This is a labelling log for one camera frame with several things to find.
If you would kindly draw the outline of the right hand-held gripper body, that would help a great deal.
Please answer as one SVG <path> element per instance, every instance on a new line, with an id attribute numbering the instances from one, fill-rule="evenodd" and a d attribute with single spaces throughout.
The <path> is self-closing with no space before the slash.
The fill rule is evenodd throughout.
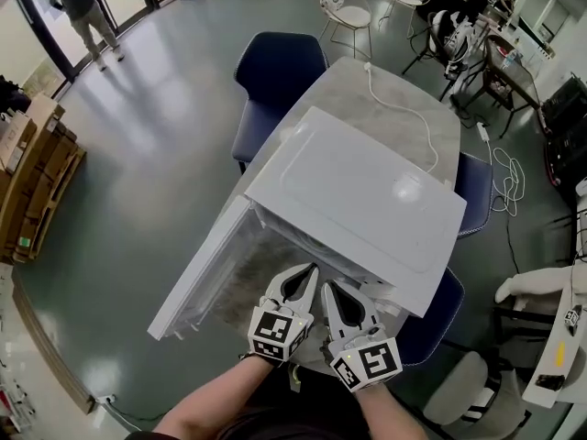
<path id="1" fill-rule="evenodd" d="M 327 325 L 327 364 L 350 391 L 385 382 L 403 371 L 394 337 L 388 337 L 381 323 L 363 327 Z"/>

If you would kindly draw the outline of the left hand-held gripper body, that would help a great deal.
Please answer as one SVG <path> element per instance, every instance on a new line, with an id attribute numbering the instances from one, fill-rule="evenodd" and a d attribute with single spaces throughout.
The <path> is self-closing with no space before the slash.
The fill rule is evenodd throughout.
<path id="1" fill-rule="evenodd" d="M 293 302 L 264 295 L 253 308 L 248 340 L 250 351 L 263 358 L 288 361 L 306 340 L 314 323 L 314 294 Z"/>

